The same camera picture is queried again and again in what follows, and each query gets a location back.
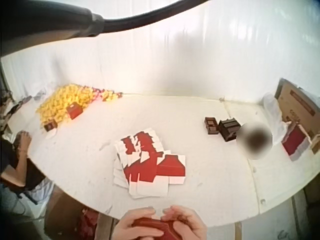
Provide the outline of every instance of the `white curtain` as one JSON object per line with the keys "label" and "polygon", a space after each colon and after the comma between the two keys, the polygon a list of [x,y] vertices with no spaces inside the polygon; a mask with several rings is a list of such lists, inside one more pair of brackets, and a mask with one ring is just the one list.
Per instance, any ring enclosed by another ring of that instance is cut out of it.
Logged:
{"label": "white curtain", "polygon": [[[61,0],[122,18],[173,0]],[[77,83],[124,93],[258,102],[286,78],[320,96],[320,7],[212,0],[161,22],[47,43],[2,58],[14,97]]]}

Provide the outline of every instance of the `clear plastic bag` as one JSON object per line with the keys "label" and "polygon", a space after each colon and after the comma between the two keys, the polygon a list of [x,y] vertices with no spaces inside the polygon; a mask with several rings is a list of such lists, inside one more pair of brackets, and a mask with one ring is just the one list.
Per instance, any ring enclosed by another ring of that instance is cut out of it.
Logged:
{"label": "clear plastic bag", "polygon": [[286,135],[288,125],[282,121],[282,112],[278,105],[278,101],[271,93],[265,94],[262,101],[266,118],[271,127],[272,144],[277,145]]}

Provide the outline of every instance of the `white table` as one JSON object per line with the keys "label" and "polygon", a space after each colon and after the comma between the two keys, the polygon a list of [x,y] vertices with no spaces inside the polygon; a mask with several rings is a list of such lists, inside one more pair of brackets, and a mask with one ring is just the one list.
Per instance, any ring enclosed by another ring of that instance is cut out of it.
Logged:
{"label": "white table", "polygon": [[[263,109],[252,104],[125,95],[111,103],[94,102],[50,139],[36,115],[27,124],[9,126],[13,132],[31,132],[28,154],[49,179],[81,203],[115,218],[146,206],[161,215],[163,208],[180,204],[195,209],[208,227],[234,223],[282,203],[319,172],[319,154],[291,162],[282,145],[265,159],[246,159],[235,141],[207,134],[204,118],[211,116],[217,121],[235,117],[241,124],[266,121]],[[113,143],[149,127],[165,149],[186,156],[186,180],[170,186],[167,197],[132,199],[128,190],[113,185]]]}

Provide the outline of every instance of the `seated person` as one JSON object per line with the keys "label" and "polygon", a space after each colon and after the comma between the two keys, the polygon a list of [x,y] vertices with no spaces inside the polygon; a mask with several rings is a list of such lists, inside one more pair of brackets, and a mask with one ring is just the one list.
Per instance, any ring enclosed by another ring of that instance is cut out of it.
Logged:
{"label": "seated person", "polygon": [[14,143],[1,138],[1,182],[14,193],[28,193],[38,203],[48,197],[53,183],[28,158],[31,137],[19,132]]}

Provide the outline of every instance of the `hand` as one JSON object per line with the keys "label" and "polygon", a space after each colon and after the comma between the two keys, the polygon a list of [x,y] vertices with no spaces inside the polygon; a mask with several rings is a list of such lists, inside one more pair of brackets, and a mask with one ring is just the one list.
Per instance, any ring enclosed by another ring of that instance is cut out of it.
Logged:
{"label": "hand", "polygon": [[189,208],[173,205],[163,210],[162,221],[175,221],[174,230],[182,240],[206,240],[207,227],[198,214]]}
{"label": "hand", "polygon": [[115,226],[112,240],[133,240],[139,237],[141,240],[153,240],[153,237],[161,237],[164,232],[155,228],[135,226],[134,220],[151,218],[156,211],[152,207],[138,208],[128,211]]}
{"label": "hand", "polygon": [[27,152],[28,148],[31,143],[31,136],[28,132],[23,131],[20,135],[20,145],[19,145],[19,151],[20,152]]}

